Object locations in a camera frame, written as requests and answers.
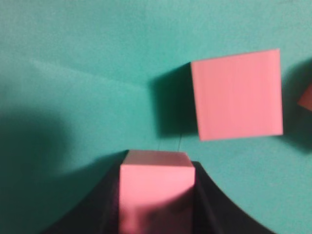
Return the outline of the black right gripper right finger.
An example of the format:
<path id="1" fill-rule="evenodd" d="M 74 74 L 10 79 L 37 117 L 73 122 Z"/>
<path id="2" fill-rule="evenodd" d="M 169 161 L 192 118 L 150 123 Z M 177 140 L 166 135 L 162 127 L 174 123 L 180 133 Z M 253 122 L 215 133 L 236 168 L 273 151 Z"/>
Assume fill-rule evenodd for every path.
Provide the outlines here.
<path id="1" fill-rule="evenodd" d="M 273 232 L 246 214 L 213 182 L 203 166 L 195 167 L 194 234 L 272 234 Z"/>

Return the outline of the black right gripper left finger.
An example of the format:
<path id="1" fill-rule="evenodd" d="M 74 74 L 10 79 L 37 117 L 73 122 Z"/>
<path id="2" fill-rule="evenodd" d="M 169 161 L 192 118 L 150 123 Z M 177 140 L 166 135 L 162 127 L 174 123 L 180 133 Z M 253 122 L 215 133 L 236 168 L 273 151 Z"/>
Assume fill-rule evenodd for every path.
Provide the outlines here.
<path id="1" fill-rule="evenodd" d="M 51 225 L 49 234 L 117 234 L 119 166 L 112 166 L 99 184 L 71 211 Z"/>

